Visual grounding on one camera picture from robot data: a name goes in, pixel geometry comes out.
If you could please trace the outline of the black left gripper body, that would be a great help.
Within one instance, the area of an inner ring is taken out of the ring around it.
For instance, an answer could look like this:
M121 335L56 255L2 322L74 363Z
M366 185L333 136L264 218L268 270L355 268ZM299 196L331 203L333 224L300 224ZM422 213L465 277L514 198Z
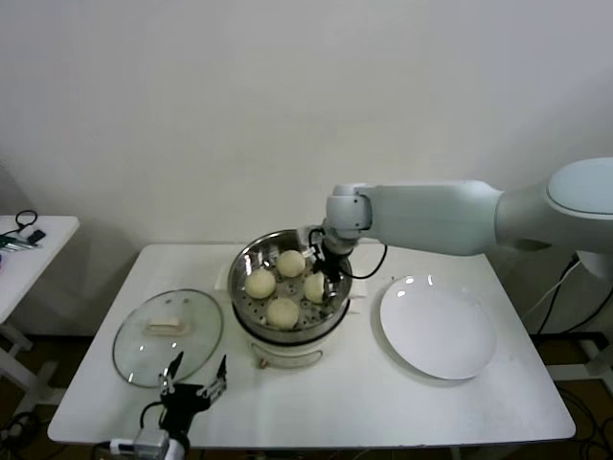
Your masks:
M169 434L187 434L194 417L207 411L213 403L206 387L186 383L178 383L172 389L164 389L160 402L165 409L160 427Z

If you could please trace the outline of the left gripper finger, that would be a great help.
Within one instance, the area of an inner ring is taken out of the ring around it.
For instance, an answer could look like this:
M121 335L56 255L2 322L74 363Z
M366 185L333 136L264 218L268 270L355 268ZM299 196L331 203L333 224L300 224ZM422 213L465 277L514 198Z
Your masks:
M160 373L160 388L162 394L174 392L174 382L181 365L184 353L180 352L175 359Z
M216 378L198 391L201 398L219 398L227 389L227 356L224 355L216 371Z

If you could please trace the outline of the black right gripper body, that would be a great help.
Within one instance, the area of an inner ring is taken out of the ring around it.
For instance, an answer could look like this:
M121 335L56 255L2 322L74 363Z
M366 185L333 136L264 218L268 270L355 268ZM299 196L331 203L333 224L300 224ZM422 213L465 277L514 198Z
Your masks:
M332 283L340 281L346 247L333 241L321 241L316 251L317 266Z

